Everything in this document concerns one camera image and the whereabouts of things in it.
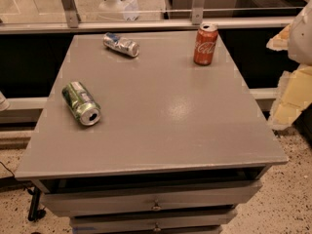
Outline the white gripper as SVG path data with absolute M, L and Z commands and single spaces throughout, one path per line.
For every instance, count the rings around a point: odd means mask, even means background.
M 289 58 L 300 63 L 294 72 L 283 72 L 270 109 L 268 125 L 282 131 L 312 103 L 312 66 L 309 66 L 312 65 L 312 1 L 295 17 L 292 25 L 270 38 L 266 47 L 272 51 L 288 50 Z

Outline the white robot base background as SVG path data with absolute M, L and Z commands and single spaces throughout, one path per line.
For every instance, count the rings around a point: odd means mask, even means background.
M 100 20 L 134 21 L 139 17 L 137 0 L 102 0 L 98 6 Z

